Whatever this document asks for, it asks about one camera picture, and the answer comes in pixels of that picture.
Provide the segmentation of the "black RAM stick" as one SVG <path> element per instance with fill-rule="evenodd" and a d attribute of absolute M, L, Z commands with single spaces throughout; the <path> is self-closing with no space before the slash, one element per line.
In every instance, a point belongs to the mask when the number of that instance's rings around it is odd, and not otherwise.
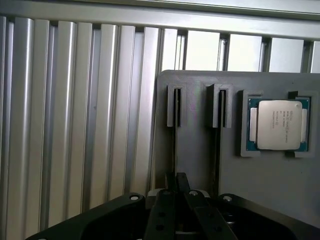
<path fill-rule="evenodd" d="M 215 135 L 215 171 L 213 181 L 213 196 L 219 196 L 219 180 L 220 180 L 220 159 L 221 159 L 221 141 L 222 129 L 224 125 L 224 92 L 219 92 L 219 106 L 218 106 L 218 127 L 216 128 Z"/>
<path fill-rule="evenodd" d="M 174 90 L 174 133 L 173 133 L 173 143 L 174 143 L 174 151 L 173 151 L 173 171 L 174 174 L 177 174 L 177 164 L 178 164 L 178 128 L 180 126 L 180 103 L 181 103 L 181 90 L 176 88 Z"/>

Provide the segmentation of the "grey 3D-printed parts rack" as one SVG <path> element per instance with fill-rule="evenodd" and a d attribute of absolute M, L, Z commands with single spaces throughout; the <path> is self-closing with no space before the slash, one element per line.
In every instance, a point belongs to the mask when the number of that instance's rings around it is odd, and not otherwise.
<path fill-rule="evenodd" d="M 219 195 L 233 194 L 320 228 L 320 73 L 166 70 L 156 81 L 152 159 L 157 188 L 174 171 L 174 90 L 180 89 L 177 172 L 213 194 L 219 92 L 224 92 Z M 309 99 L 308 150 L 247 146 L 248 99 Z"/>

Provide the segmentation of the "silver Intel CPU green board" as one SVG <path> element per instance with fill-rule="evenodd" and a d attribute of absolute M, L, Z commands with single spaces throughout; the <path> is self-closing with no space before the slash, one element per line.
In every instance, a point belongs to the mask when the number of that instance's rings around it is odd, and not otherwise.
<path fill-rule="evenodd" d="M 249 98 L 246 149 L 306 152 L 309 115 L 307 98 Z"/>

